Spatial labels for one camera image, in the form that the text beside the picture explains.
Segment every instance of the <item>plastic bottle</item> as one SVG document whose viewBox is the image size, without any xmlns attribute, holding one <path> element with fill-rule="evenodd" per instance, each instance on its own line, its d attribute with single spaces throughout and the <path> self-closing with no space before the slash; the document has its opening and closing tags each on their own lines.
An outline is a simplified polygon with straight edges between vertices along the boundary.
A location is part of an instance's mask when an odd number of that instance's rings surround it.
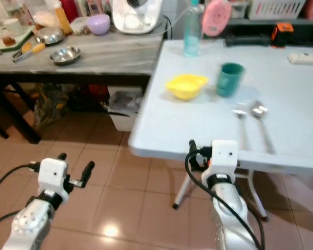
<svg viewBox="0 0 313 250">
<path fill-rule="evenodd" d="M 201 39 L 201 14 L 199 0 L 191 0 L 190 8 L 186 15 L 184 31 L 184 51 L 186 57 L 194 57 L 199 54 Z"/>
<path fill-rule="evenodd" d="M 69 22 L 67 20 L 67 17 L 65 15 L 64 9 L 62 8 L 62 4 L 59 0 L 51 0 L 52 7 L 56 11 L 57 18 L 59 20 L 59 23 L 61 24 L 61 27 L 63 29 L 63 32 L 65 35 L 71 35 L 72 29 L 69 26 Z"/>
</svg>

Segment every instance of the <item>white appliance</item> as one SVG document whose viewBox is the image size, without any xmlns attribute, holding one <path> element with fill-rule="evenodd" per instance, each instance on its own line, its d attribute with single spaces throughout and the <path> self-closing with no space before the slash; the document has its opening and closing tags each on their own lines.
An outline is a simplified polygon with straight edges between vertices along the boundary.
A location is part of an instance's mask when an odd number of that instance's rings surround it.
<svg viewBox="0 0 313 250">
<path fill-rule="evenodd" d="M 127 34 L 145 34 L 158 25 L 162 0 L 113 0 L 116 28 Z"/>
</svg>

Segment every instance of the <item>tiled floor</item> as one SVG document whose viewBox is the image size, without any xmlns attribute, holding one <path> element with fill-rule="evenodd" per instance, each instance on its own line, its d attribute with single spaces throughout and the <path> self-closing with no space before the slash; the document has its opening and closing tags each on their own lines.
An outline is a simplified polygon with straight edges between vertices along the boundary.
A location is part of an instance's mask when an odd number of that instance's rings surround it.
<svg viewBox="0 0 313 250">
<path fill-rule="evenodd" d="M 26 119 L 32 122 L 32 114 Z M 75 189 L 59 208 L 43 250 L 215 249 L 210 202 L 194 186 L 179 210 L 174 195 L 185 176 L 181 162 L 139 158 L 127 147 L 129 133 L 116 131 L 108 117 L 78 114 L 41 130 L 30 145 L 14 128 L 0 138 L 0 177 L 19 164 L 67 153 L 69 173 L 79 178 L 90 161 L 95 168 L 84 190 Z M 246 184 L 239 180 L 244 196 Z M 0 216 L 23 208 L 37 193 L 37 174 L 21 169 L 0 186 Z M 313 178 L 257 173 L 255 186 L 271 221 L 264 222 L 266 249 L 313 250 Z M 250 215 L 249 221 L 258 234 Z M 11 218 L 0 223 L 0 249 Z"/>
</svg>

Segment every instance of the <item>black cable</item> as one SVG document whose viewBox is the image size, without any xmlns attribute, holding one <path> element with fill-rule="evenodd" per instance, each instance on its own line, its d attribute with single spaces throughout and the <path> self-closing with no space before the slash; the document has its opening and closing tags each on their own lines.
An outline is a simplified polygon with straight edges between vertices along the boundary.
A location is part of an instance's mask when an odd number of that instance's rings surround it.
<svg viewBox="0 0 313 250">
<path fill-rule="evenodd" d="M 29 167 L 30 167 L 30 165 L 21 165 L 21 166 L 18 166 L 16 168 L 13 168 L 12 170 L 8 171 L 4 176 L 2 176 L 2 178 L 0 179 L 0 184 L 7 178 L 7 176 L 9 176 L 14 171 L 21 169 L 21 168 L 29 168 Z"/>
<path fill-rule="evenodd" d="M 252 237 L 252 239 L 254 240 L 254 243 L 256 245 L 256 248 L 258 250 L 262 250 L 262 247 L 259 243 L 259 241 L 257 240 L 256 236 L 254 235 L 254 233 L 252 232 L 252 230 L 249 228 L 249 226 L 247 225 L 246 222 L 244 222 L 244 220 L 237 214 L 236 211 L 233 210 L 232 207 L 230 207 L 223 199 L 221 199 L 219 196 L 217 196 L 214 192 L 212 192 L 210 189 L 208 189 L 206 186 L 204 186 L 201 182 L 199 182 L 191 173 L 190 169 L 189 169 L 189 165 L 188 165 L 188 161 L 191 155 L 194 154 L 199 154 L 200 150 L 195 150 L 195 151 L 191 151 L 187 154 L 186 159 L 184 161 L 184 165 L 186 168 L 186 171 L 189 175 L 189 177 L 192 179 L 192 181 L 198 185 L 201 189 L 203 189 L 205 192 L 207 192 L 208 194 L 210 194 L 212 197 L 216 198 L 217 201 L 219 201 L 221 204 L 223 204 L 234 216 L 235 218 L 238 219 L 238 221 L 240 222 L 240 224 L 248 231 L 248 233 L 250 234 L 250 236 Z"/>
<path fill-rule="evenodd" d="M 15 212 L 11 212 L 11 213 L 9 213 L 9 214 L 7 214 L 7 215 L 3 215 L 3 216 L 0 218 L 0 222 L 3 221 L 3 220 L 6 219 L 6 218 L 12 216 L 12 215 L 17 214 L 18 212 L 20 212 L 20 211 L 15 211 Z"/>
<path fill-rule="evenodd" d="M 16 170 L 21 169 L 21 168 L 30 168 L 30 167 L 31 167 L 31 165 L 21 165 L 21 166 L 18 166 L 18 167 L 16 167 L 16 168 L 13 168 L 12 170 L 8 171 L 4 176 L 2 176 L 2 178 L 0 179 L 0 184 L 8 177 L 11 173 L 15 172 Z M 12 215 L 17 214 L 18 212 L 20 212 L 20 211 L 11 212 L 11 213 L 9 213 L 9 214 L 7 214 L 7 215 L 4 215 L 4 216 L 0 217 L 0 222 L 3 221 L 3 220 L 6 219 L 6 218 L 12 216 Z"/>
<path fill-rule="evenodd" d="M 170 19 L 168 18 L 168 16 L 163 15 L 169 22 L 169 25 L 171 26 L 171 40 L 173 39 L 173 26 L 172 26 L 172 22 L 170 21 Z"/>
<path fill-rule="evenodd" d="M 266 249 L 266 240 L 264 239 L 264 229 L 263 229 L 262 222 L 261 222 L 260 218 L 257 216 L 256 212 L 250 206 L 248 206 L 248 211 L 250 211 L 250 213 L 254 216 L 254 218 L 257 221 L 257 224 L 259 225 L 260 236 L 261 236 L 261 248 L 262 248 L 262 250 L 265 250 Z"/>
</svg>

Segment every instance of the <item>green cup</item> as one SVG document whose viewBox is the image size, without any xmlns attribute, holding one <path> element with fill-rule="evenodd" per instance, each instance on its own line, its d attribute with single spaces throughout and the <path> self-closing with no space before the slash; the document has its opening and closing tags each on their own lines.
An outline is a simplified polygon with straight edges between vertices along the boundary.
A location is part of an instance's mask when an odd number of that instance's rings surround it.
<svg viewBox="0 0 313 250">
<path fill-rule="evenodd" d="M 244 67 L 227 62 L 222 65 L 217 81 L 217 94 L 223 97 L 233 95 L 239 86 Z"/>
</svg>

